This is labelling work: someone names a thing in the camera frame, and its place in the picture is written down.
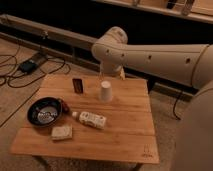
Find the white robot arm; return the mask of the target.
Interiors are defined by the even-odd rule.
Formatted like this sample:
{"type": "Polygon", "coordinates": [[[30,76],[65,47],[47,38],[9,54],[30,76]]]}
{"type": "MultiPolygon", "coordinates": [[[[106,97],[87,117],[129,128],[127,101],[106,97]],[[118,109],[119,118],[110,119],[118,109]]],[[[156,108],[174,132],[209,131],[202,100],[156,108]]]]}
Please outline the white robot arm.
{"type": "Polygon", "coordinates": [[[110,28],[92,45],[104,74],[125,67],[195,88],[177,133],[170,171],[213,171],[213,44],[129,45],[110,28]]]}

